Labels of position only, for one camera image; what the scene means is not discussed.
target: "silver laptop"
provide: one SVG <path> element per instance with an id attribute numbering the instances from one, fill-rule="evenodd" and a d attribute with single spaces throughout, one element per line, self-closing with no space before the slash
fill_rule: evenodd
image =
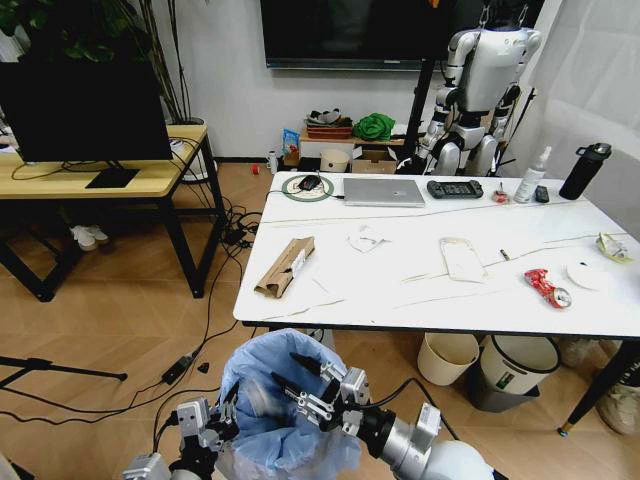
<path id="1" fill-rule="evenodd" d="M 414 180 L 345 178 L 344 202 L 368 207 L 424 207 Z"/>

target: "remote control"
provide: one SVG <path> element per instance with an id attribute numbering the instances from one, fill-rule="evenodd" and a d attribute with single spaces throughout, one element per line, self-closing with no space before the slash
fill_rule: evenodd
<path id="1" fill-rule="evenodd" d="M 547 187 L 538 185 L 536 187 L 535 198 L 538 203 L 549 203 L 549 192 L 547 191 Z"/>
<path id="2" fill-rule="evenodd" d="M 436 182 L 427 183 L 427 192 L 435 199 L 442 198 L 480 198 L 484 195 L 482 185 L 476 180 L 470 182 Z"/>

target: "television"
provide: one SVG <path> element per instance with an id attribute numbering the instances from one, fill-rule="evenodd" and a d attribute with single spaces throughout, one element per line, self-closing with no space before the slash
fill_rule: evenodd
<path id="1" fill-rule="evenodd" d="M 544 0 L 500 0 L 529 9 L 533 27 Z M 423 58 L 446 60 L 455 32 L 476 28 L 482 0 L 261 0 L 268 68 L 420 70 Z"/>

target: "cardboard sleeve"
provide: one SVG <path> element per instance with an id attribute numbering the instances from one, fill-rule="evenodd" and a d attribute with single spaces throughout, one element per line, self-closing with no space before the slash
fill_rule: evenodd
<path id="1" fill-rule="evenodd" d="M 296 238 L 280 254 L 255 287 L 256 292 L 280 298 L 306 259 L 315 250 L 313 237 Z"/>

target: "small bottle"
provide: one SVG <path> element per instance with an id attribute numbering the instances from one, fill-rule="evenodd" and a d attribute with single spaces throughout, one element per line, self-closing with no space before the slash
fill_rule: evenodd
<path id="1" fill-rule="evenodd" d="M 269 160 L 269 170 L 271 170 L 271 174 L 275 175 L 278 173 L 278 158 L 276 157 L 276 152 L 271 150 L 267 160 Z"/>
<path id="2" fill-rule="evenodd" d="M 547 172 L 547 162 L 549 161 L 549 155 L 551 155 L 551 147 L 544 149 L 544 153 L 534 161 L 527 169 L 526 173 L 522 177 L 522 182 L 513 199 L 518 203 L 527 203 L 533 197 L 536 187 Z"/>

